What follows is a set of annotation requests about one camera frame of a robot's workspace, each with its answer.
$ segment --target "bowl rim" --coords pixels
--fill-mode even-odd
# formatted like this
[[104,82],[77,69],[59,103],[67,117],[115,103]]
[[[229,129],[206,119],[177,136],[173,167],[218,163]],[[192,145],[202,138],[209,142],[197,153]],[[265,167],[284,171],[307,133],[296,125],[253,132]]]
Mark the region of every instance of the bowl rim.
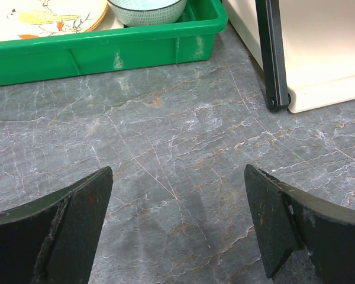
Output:
[[168,5],[168,6],[164,6],[164,7],[156,8],[156,9],[149,9],[149,10],[133,10],[133,9],[128,9],[128,8],[124,8],[124,7],[118,6],[118,5],[114,4],[111,0],[108,0],[108,2],[109,2],[110,4],[112,4],[113,6],[119,8],[119,9],[131,11],[131,12],[150,12],[150,11],[157,11],[157,10],[161,10],[161,9],[165,9],[165,8],[174,6],[174,5],[176,5],[177,3],[182,2],[182,1],[184,1],[184,0],[177,0],[175,3],[172,3],[172,4]]

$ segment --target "white bowl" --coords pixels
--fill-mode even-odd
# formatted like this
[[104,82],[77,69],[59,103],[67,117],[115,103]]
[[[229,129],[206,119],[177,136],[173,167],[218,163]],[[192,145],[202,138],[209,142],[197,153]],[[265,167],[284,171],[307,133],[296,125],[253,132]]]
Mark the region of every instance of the white bowl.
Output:
[[187,0],[108,0],[116,17],[128,27],[176,22]]

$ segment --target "green plastic bin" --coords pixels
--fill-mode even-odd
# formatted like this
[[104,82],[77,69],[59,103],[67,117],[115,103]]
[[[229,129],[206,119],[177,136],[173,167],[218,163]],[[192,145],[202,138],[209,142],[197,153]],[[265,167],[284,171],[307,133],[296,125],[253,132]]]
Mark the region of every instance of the green plastic bin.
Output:
[[174,24],[0,42],[0,86],[206,60],[227,25],[220,0],[188,0]]

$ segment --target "plate with orange rim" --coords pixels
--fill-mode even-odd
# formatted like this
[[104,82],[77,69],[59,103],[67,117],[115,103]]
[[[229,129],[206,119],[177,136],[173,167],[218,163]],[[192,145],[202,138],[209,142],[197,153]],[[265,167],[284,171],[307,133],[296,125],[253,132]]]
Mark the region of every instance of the plate with orange rim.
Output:
[[92,31],[108,7],[107,0],[0,1],[0,41]]

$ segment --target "black bracket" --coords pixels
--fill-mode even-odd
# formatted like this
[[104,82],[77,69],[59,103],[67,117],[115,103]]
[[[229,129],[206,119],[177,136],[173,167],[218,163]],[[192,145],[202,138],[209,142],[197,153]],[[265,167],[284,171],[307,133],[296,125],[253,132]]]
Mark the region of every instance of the black bracket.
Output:
[[0,283],[87,284],[112,184],[105,167],[0,212]]
[[274,283],[355,284],[355,211],[247,165],[244,180],[264,269]]
[[255,0],[267,108],[276,112],[290,103],[286,84],[279,0]]

